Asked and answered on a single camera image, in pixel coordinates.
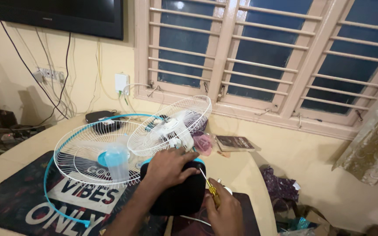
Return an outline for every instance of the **purple cloth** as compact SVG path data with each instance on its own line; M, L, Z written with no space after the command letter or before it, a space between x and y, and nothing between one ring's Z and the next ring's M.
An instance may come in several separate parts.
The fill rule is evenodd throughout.
M293 186L296 180L276 177L270 166L263 169L261 173L271 201L280 198L298 202L298 190Z

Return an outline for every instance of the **book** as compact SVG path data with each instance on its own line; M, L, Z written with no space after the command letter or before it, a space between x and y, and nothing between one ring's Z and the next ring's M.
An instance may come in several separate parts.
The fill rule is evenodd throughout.
M219 136L216 137L218 146L223 152L254 152L255 148L246 137Z

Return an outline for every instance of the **pink plastic bag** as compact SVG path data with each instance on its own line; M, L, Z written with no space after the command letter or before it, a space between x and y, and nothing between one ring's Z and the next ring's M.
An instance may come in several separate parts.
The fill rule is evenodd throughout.
M203 134L201 136L193 137L193 142L195 143L195 148L203 156L211 155L212 143L209 135Z

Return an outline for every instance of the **hand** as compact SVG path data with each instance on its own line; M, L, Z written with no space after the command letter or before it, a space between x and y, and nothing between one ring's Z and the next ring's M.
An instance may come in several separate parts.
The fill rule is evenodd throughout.
M161 192L183 183L189 176L200 174L196 168L188 168L182 172L183 166L199 156L199 153L186 153L185 148L171 148L157 152L148 165L144 180L156 185Z
M220 183L209 178L210 183L217 189L221 205L215 209L212 196L206 194L206 208L208 219L217 236L243 236L243 213L240 202L235 199Z

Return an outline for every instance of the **window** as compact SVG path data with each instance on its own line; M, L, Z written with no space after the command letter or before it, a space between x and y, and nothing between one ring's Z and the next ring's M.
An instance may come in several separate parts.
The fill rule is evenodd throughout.
M378 105L378 0L141 0L136 9L145 9L136 81L153 85L138 98L205 94L217 114L343 139Z

